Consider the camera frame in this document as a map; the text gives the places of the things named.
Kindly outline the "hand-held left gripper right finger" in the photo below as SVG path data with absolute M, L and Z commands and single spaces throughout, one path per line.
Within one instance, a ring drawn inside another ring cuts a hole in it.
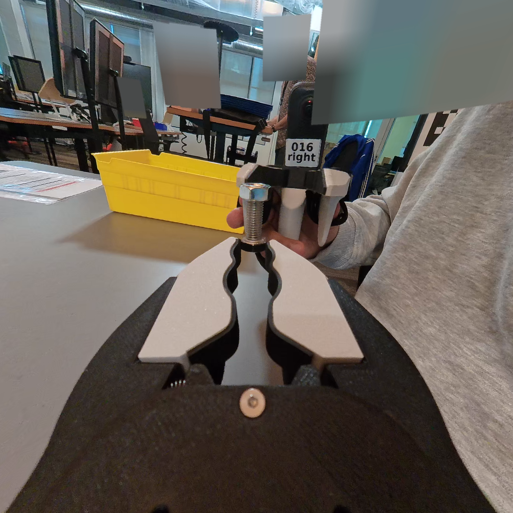
M 364 354 L 326 276 L 276 240 L 267 244 L 265 262 L 271 294 L 266 350 L 284 384 L 304 365 L 322 373 L 331 364 L 361 364 Z

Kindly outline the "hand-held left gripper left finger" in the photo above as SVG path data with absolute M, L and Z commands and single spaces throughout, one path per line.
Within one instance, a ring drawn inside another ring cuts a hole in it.
M 204 365 L 221 384 L 226 362 L 239 346 L 234 291 L 240 240 L 229 237 L 185 267 L 138 353 L 142 363 Z

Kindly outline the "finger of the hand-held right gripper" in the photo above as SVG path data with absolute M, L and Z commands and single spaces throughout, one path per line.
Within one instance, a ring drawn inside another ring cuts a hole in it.
M 304 168 L 248 163 L 238 171 L 236 185 L 269 185 L 279 195 L 278 233 L 288 239 L 299 240 L 306 202 L 306 173 Z
M 350 176 L 337 169 L 320 169 L 306 173 L 306 212 L 317 225 L 317 244 L 324 246 L 331 227 L 348 218 L 344 199 L 350 187 Z

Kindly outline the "silver hex bolt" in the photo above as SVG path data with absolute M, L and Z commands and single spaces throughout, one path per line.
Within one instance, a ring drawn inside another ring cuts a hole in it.
M 251 239 L 263 238 L 264 205 L 270 197 L 271 187 L 267 184 L 244 183 L 240 185 L 245 236 Z

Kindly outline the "person's right forearm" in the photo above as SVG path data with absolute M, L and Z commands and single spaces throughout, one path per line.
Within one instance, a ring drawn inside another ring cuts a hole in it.
M 400 225 L 396 220 L 404 191 L 389 187 L 381 195 L 346 203 L 348 218 L 332 243 L 311 259 L 335 270 L 372 264 L 378 258 L 389 233 Z

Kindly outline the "grey desk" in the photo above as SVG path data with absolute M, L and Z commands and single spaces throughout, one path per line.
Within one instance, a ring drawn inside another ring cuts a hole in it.
M 231 234 L 107 213 L 99 188 L 1 206 L 1 512 L 333 512 L 337 391 L 142 363 L 179 273 Z M 241 250 L 239 346 L 265 349 L 269 273 Z

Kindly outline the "long wooden office desk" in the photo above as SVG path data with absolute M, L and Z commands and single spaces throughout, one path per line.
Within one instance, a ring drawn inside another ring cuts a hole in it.
M 107 139 L 121 140 L 118 124 L 99 124 L 97 130 L 90 123 L 76 122 L 50 113 L 27 112 L 1 108 L 1 140 L 24 137 L 31 143 L 40 139 L 43 153 L 50 166 L 59 167 L 54 149 L 58 139 L 72 141 L 80 171 L 98 174 L 95 158 L 91 155 L 106 150 Z

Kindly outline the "person's right hand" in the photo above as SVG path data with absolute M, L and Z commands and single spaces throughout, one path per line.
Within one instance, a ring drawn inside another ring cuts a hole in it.
M 331 226 L 325 244 L 319 246 L 317 243 L 318 225 L 310 219 L 307 213 L 304 213 L 299 239 L 289 239 L 278 232 L 280 207 L 281 198 L 275 194 L 268 220 L 262 226 L 263 236 L 266 240 L 277 240 L 308 260 L 314 259 L 323 249 L 329 247 L 338 235 L 339 230 L 345 228 L 345 225 Z

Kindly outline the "blue jacket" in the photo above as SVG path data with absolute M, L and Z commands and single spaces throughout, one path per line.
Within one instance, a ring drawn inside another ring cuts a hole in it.
M 344 200 L 352 202 L 362 198 L 375 161 L 375 140 L 360 134 L 345 135 L 324 159 L 323 168 L 342 170 L 351 182 Z

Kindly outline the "stack of blue trays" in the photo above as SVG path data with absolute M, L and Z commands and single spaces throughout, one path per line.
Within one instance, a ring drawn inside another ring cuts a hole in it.
M 257 116 L 260 119 L 268 119 L 273 110 L 272 105 L 252 99 L 241 98 L 227 94 L 221 94 L 220 98 L 222 109 L 231 109 L 244 112 L 246 114 Z

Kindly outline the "yellow plastic bin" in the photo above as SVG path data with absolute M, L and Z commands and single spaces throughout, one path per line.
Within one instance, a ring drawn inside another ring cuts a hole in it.
M 111 211 L 243 233 L 226 221 L 239 199 L 239 168 L 148 149 L 92 156 Z

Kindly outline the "black office chair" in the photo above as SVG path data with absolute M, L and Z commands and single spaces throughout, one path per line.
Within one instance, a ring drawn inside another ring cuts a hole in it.
M 139 118 L 138 121 L 143 132 L 145 148 L 154 155 L 170 153 L 171 144 L 177 143 L 180 138 L 179 132 L 164 130 L 162 133 L 159 133 L 152 121 L 149 110 L 145 110 L 145 117 Z

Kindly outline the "black white marker board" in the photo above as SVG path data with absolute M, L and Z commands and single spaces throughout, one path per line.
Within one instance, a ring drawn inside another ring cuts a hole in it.
M 427 136 L 424 140 L 423 147 L 431 146 L 434 141 L 445 131 L 445 129 L 451 124 L 456 115 L 458 109 L 451 111 L 440 111 L 434 114 L 434 118 L 429 126 Z

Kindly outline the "person's grey sweatshirt torso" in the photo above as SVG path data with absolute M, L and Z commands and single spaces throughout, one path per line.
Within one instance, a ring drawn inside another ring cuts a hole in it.
M 512 102 L 460 111 L 379 207 L 357 298 L 427 382 L 462 460 L 512 512 Z

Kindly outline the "dark flat monitor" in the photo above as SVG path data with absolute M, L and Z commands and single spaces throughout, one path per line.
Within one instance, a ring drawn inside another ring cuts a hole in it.
M 150 117 L 153 112 L 150 67 L 124 63 L 119 90 L 125 117 L 138 118 L 144 112 Z

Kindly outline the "large black monitor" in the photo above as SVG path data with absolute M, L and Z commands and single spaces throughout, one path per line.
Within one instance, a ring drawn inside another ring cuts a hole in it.
M 55 86 L 61 96 L 86 100 L 76 48 L 86 51 L 85 12 L 77 1 L 46 1 Z
M 114 75 L 123 75 L 124 43 L 98 20 L 89 25 L 90 70 L 97 103 L 116 107 Z

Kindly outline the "laminated paper sheet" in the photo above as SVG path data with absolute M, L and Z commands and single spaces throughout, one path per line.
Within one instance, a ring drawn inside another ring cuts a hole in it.
M 92 178 L 1 163 L 1 198 L 51 205 L 102 188 Z

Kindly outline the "tan chair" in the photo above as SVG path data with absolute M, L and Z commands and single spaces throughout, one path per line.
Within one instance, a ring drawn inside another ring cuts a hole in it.
M 47 100 L 50 102 L 57 102 L 66 105 L 72 105 L 76 103 L 78 100 L 76 98 L 65 98 L 58 91 L 54 78 L 47 79 L 42 88 L 38 92 L 39 97 L 42 100 Z

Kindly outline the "small black monitor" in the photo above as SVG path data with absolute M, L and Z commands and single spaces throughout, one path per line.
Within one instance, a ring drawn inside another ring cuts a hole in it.
M 9 55 L 9 62 L 18 90 L 39 93 L 45 83 L 41 61 L 18 55 Z

